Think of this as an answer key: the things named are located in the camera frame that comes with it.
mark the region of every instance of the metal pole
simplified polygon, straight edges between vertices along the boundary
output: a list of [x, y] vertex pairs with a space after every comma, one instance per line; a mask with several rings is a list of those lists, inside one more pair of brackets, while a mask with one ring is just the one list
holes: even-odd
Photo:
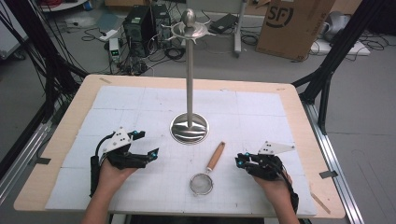
[[192, 67], [193, 67], [193, 43], [192, 40], [186, 39], [187, 47], [187, 123], [188, 127], [192, 127]]

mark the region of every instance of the gray floor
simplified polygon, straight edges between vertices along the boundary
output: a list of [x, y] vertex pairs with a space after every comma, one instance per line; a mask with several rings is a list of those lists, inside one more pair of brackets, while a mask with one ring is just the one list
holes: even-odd
[[[91, 11], [97, 20], [102, 9]], [[262, 18], [248, 18], [248, 26], [262, 24]], [[83, 30], [63, 33], [70, 52], [92, 73], [108, 65], [103, 43], [84, 42]], [[396, 44], [395, 36], [387, 39]], [[195, 46], [194, 77], [291, 83], [315, 71], [322, 56], [310, 56], [305, 62], [258, 53], [243, 44], [243, 52], [235, 58], [230, 51], [233, 39], [206, 36]], [[372, 50], [370, 56], [355, 62], [344, 60], [333, 79], [328, 108], [327, 131], [346, 180], [355, 197], [365, 223], [394, 223], [396, 219], [396, 48]], [[142, 76], [184, 77], [184, 63], [161, 63]], [[38, 77], [29, 59], [0, 63], [0, 159], [14, 144], [21, 131], [44, 102]], [[78, 223], [82, 214], [27, 213], [13, 209], [13, 202], [32, 167], [0, 207], [0, 223]], [[346, 219], [313, 219], [313, 223], [347, 223]]]

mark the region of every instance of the table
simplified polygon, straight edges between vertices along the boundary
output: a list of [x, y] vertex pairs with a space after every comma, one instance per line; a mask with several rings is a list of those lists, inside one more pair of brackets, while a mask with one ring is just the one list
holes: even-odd
[[[86, 77], [42, 154], [42, 157], [51, 159], [50, 163], [48, 165], [36, 165], [14, 203], [15, 209], [46, 211], [47, 200], [55, 185], [64, 158], [74, 143], [79, 127], [92, 107], [96, 93], [105, 85], [185, 89], [186, 84], [183, 78], [103, 75]], [[345, 216], [345, 210], [332, 180], [330, 178], [322, 179], [319, 175], [319, 173], [327, 170], [327, 166], [321, 156], [316, 137], [301, 105], [297, 91], [293, 86], [277, 83], [196, 79], [194, 80], [194, 88], [196, 90], [227, 89], [279, 94], [318, 211], [315, 217], [342, 218]]]

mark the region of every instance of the power strip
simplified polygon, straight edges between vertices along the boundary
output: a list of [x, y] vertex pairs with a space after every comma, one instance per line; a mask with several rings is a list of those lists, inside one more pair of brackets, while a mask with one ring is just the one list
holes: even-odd
[[99, 39], [107, 41], [109, 38], [111, 38], [111, 36], [113, 36], [114, 34], [116, 34], [117, 31], [116, 30], [110, 30], [106, 33], [106, 35], [102, 35], [101, 37], [99, 37]]

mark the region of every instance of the brown box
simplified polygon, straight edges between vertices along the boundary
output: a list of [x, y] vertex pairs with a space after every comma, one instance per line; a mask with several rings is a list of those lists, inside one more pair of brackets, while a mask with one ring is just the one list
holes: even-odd
[[149, 6], [149, 4], [150, 0], [105, 0], [105, 5], [108, 7]]
[[258, 52], [302, 61], [320, 32], [335, 0], [272, 0]]

